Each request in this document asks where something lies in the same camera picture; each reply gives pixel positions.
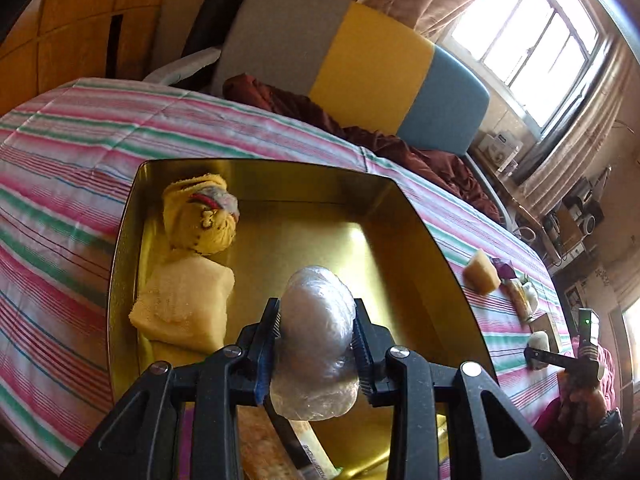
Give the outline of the person right hand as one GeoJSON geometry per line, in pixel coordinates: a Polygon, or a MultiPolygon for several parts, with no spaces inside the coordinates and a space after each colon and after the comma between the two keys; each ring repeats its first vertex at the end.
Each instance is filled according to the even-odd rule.
{"type": "Polygon", "coordinates": [[[605,419],[608,410],[599,387],[584,387],[569,372],[559,372],[560,414],[558,422],[568,442],[578,444],[605,419]]]}

